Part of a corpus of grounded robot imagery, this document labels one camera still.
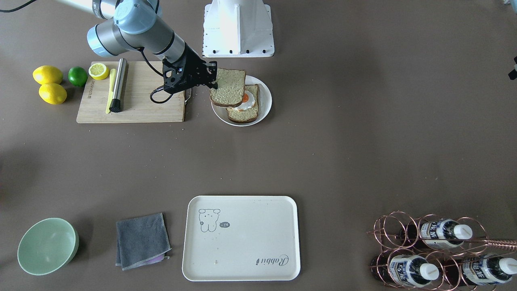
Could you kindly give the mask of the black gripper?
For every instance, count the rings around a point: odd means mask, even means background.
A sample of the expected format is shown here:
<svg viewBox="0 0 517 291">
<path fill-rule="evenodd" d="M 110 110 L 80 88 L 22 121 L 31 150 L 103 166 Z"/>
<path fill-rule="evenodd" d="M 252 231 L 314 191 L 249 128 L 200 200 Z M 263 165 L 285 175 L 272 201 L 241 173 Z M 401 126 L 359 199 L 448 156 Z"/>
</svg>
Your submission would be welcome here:
<svg viewBox="0 0 517 291">
<path fill-rule="evenodd" d="M 169 94 L 179 93 L 199 85 L 218 89 L 217 62 L 207 63 L 191 48 L 186 48 L 177 61 L 170 62 L 164 58 L 162 66 L 164 90 Z"/>
</svg>

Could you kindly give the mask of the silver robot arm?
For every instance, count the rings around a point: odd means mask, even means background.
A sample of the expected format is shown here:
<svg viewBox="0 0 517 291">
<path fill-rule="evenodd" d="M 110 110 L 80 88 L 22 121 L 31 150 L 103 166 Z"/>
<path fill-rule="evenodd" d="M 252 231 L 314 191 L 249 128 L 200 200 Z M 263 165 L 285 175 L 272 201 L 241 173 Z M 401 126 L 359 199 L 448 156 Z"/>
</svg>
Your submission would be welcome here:
<svg viewBox="0 0 517 291">
<path fill-rule="evenodd" d="M 162 20 L 158 0 L 65 0 L 63 4 L 104 20 L 87 33 L 88 44 L 97 55 L 114 57 L 143 50 L 153 53 L 162 61 L 159 76 L 167 93 L 199 85 L 218 88 L 216 61 L 202 60 Z"/>
</svg>

